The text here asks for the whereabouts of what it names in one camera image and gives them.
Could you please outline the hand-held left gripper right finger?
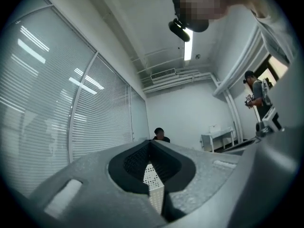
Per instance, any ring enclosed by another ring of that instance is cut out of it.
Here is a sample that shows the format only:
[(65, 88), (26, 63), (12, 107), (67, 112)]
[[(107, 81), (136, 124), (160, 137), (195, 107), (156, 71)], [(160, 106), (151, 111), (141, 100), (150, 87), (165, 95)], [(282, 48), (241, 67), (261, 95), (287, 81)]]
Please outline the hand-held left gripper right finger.
[(160, 215), (171, 222), (192, 213), (213, 197), (236, 168), (240, 156), (151, 140), (149, 158), (164, 184)]

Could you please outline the long ceiling light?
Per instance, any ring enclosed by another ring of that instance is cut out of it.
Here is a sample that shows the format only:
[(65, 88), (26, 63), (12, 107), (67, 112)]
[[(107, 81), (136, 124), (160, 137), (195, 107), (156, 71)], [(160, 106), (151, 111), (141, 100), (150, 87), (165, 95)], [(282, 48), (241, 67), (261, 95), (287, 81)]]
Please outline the long ceiling light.
[(193, 31), (190, 29), (186, 28), (184, 30), (188, 36), (189, 36), (189, 41), (184, 43), (184, 60), (189, 61), (191, 60), (191, 54), (192, 54), (192, 43), (193, 43)]

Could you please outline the white side table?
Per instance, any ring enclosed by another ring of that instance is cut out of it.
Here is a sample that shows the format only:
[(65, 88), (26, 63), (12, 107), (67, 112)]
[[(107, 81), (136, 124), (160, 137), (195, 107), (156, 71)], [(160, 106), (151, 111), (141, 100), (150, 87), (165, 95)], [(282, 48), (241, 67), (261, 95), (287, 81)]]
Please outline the white side table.
[(224, 138), (230, 138), (231, 146), (235, 146), (234, 143), (234, 135), (233, 135), (233, 127), (228, 127), (223, 130), (216, 130), (213, 132), (204, 133), (200, 136), (200, 144), (203, 151), (207, 146), (211, 147), (211, 151), (215, 152), (214, 148), (214, 140), (221, 139), (223, 144), (223, 149), (225, 149), (226, 145), (224, 143)]

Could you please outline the white ceiling duct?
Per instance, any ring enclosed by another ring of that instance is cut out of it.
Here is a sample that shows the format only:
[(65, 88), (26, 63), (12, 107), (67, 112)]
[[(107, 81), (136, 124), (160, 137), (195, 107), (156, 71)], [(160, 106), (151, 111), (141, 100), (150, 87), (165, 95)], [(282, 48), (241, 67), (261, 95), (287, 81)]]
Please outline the white ceiling duct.
[(237, 59), (235, 65), (232, 67), (232, 69), (229, 71), (227, 76), (224, 78), (224, 80), (219, 84), (217, 89), (212, 94), (213, 96), (217, 96), (221, 94), (229, 85), (230, 80), (233, 79), (235, 74), (238, 73), (238, 71), (241, 70), (241, 67), (244, 64), (244, 61), (249, 57), (249, 54), (252, 52), (253, 47), (256, 45), (257, 41), (260, 39), (260, 31), (257, 25), (255, 25), (240, 57)]

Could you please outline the person's white t-shirt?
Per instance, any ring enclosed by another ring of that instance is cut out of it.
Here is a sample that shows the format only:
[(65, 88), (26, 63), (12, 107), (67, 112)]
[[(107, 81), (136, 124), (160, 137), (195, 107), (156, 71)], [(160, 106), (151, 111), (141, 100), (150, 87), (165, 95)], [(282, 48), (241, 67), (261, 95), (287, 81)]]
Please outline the person's white t-shirt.
[(290, 66), (300, 42), (284, 12), (274, 6), (269, 8), (268, 16), (255, 19), (269, 54), (285, 66)]

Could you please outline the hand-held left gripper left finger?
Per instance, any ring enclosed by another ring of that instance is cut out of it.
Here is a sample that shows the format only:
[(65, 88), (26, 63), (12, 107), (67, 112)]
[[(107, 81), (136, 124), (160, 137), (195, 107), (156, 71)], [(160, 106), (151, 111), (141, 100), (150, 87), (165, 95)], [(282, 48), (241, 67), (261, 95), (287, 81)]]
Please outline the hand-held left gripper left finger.
[(143, 182), (149, 142), (87, 154), (41, 183), (30, 195), (43, 228), (160, 228), (166, 220)]

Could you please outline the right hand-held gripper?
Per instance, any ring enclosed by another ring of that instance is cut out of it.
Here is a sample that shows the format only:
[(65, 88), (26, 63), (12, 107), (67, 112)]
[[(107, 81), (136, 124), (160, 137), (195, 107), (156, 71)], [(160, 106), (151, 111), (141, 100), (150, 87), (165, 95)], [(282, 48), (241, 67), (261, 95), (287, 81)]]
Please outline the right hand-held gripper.
[(294, 62), (269, 91), (272, 107), (257, 124), (272, 132), (242, 154), (223, 187), (221, 228), (252, 228), (281, 202), (304, 157), (302, 62)]

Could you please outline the white plastic basket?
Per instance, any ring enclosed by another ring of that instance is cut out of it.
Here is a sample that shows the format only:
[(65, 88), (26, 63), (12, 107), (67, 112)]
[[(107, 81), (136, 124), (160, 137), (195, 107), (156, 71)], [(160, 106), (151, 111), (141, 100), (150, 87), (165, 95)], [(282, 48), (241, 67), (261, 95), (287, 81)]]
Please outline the white plastic basket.
[(161, 214), (164, 199), (164, 184), (149, 163), (144, 172), (143, 183), (149, 187), (149, 201), (158, 214)]

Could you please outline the white air conditioner vent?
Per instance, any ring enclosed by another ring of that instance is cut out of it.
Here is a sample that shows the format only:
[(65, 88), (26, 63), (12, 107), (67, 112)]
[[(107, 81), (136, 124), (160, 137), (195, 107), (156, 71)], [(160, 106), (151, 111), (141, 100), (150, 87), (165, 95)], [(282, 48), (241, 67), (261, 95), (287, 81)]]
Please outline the white air conditioner vent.
[(155, 74), (151, 74), (150, 78), (154, 82), (154, 81), (158, 81), (158, 80), (165, 79), (165, 78), (168, 78), (171, 76), (176, 76), (176, 75), (177, 75), (176, 69), (171, 68), (171, 69), (167, 69), (167, 70), (155, 73)]

